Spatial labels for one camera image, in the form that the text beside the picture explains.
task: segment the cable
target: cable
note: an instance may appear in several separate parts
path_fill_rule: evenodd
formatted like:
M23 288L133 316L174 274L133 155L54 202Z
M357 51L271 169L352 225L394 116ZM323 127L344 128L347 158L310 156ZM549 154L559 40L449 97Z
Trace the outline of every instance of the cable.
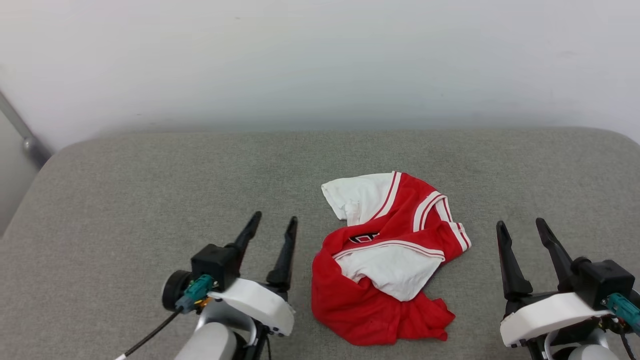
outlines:
M627 355L629 355L629 358L631 360L636 360L636 357L634 356L634 352L633 352L633 350L631 350L631 346L629 345L629 340L627 340L627 337L625 336L625 333L622 332L620 334L620 337L622 338L622 345L625 346L625 350L627 351Z
M182 306L178 307L173 314L171 314L171 316L169 316L165 321L163 321L159 327L156 327L155 330L153 330L152 332L149 333L149 335L145 336L144 339L140 340L140 342L138 342L137 344L133 345L132 348L130 348L129 350L127 350L127 352L125 352L124 354L118 356L115 360L124 360L127 357L129 357L131 354L133 354L134 351L136 351L137 349L139 349L142 345L144 345L147 341L151 340L151 338L153 338L158 332L160 332L160 330L164 329L165 326L169 325L169 323L175 319L176 316L178 316L180 314L180 312L182 311Z
M269 341L269 336L267 336L267 353L269 354L269 360L271 360L271 342Z

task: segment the red fabric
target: red fabric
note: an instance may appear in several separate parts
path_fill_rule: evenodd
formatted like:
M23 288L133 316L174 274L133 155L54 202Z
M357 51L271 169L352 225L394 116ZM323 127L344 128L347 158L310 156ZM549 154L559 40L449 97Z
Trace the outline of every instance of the red fabric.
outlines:
M462 254L463 249L449 222L442 221L442 217L450 218L450 214L438 214L435 206L425 214L424 229L413 231L420 204L435 189L420 179L401 175L397 195L388 214L329 234L312 265L311 306L314 316L354 345L393 344L399 338L437 338L444 341L447 339L444 329L455 317L447 310L444 301L429 300L422 292L410 301L401 302L376 289L366 277L356 283L342 275L340 266L333 259L343 250L389 240L408 241L440 250L445 256L443 264ZM365 243L349 240L365 233L378 235Z

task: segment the white stripe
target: white stripe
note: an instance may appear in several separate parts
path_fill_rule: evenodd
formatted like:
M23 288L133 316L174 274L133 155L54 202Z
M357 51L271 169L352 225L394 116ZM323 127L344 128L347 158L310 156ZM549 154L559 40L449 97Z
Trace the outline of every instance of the white stripe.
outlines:
M432 192L429 194L429 196L427 196L426 199L424 199L420 205L418 205L418 208L415 210L415 213L413 214L413 232L415 233L416 231L420 231L420 220L422 220L422 214L424 213L424 210L427 208L427 205L429 205L429 203L435 199L437 196L442 195L439 192Z
M391 210L391 206L394 204L394 201L396 200L396 194L398 193L398 185L400 185L400 177L402 176L402 173L393 171L392 177L391 177L392 179L393 179L393 174L396 175L396 178L393 184L391 184L391 189L390 189L391 192L389 193L389 199L387 200L385 207L382 208L382 210L380 210L376 218L383 217L386 214L388 214L389 210Z
M386 246L406 247L407 249L415 250L415 251L420 252L421 254L424 254L424 255L427 255L427 256L432 256L432 257L435 257L435 258L444 259L444 252L442 252L442 250L428 249L428 248L420 246L420 245L418 245L416 243L411 243L411 242L403 241L403 240L383 241L381 243L377 243L377 244L374 244L374 245L357 247L355 249L349 249L349 250L340 251L339 253L333 255L333 258L335 260L338 260L341 257L343 257L345 255L348 255L348 254L351 254L351 253L356 252L356 251L361 251L361 250L366 250L366 249L373 249L373 248L376 248L376 247L386 247Z
M451 227L451 231L453 231L453 235L455 235L456 239L458 239L458 242L460 243L460 247L462 248L462 252L465 252L467 249L467 243L462 238L462 235L460 234L460 230L458 230L458 225L455 222L450 222L449 226Z
M449 216L448 221L452 222L453 221L453 217L451 216L451 207L449 206L449 199L448 198L444 198L444 203L445 203L445 210L447 211L447 215Z
M467 239L467 241L469 242L469 245L467 246L467 249L471 247L471 239L467 236L467 232L465 231L465 227L464 225L460 224L460 229L462 229L462 235Z
M449 216L447 216L447 210L444 208L444 202L447 201L447 197L444 197L442 200L438 200L436 203L436 211L438 211L438 215L440 215L440 219L442 221L449 222Z
M431 208L433 208L435 204L438 204L443 197L444 195L440 195L437 198L433 199L431 201L431 205L429 205L424 210L424 217L422 218L422 223L420 224L420 230L424 230L424 226L427 224L427 216L429 216L429 212L431 211Z

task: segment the gray carpeted table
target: gray carpeted table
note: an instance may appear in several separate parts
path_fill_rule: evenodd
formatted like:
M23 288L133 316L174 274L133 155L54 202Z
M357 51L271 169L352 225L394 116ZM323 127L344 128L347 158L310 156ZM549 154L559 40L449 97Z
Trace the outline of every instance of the gray carpeted table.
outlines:
M320 185L400 170L449 196L473 247L426 287L457 315L449 340L355 347L315 321L311 262L343 226ZM294 333L275 359L527 359L504 348L495 223L514 237L537 291L556 279L534 220L572 256L613 258L640 275L640 147L591 129L131 135L67 147L42 169L0 243L0 357L111 360L168 313L160 290L206 243L264 213L243 277L263 280L290 216L300 219ZM173 359L193 331L182 316L131 359ZM612 338L621 359L626 354ZM632 342L640 350L637 339Z

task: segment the red and white jersey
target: red and white jersey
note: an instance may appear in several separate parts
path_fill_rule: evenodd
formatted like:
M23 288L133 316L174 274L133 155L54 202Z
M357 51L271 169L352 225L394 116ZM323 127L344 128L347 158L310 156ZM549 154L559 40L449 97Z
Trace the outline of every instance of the red and white jersey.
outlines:
M471 246L447 197L401 172L337 179L322 191L348 226L329 234L314 260L316 318L356 345L445 340L454 315L421 289Z

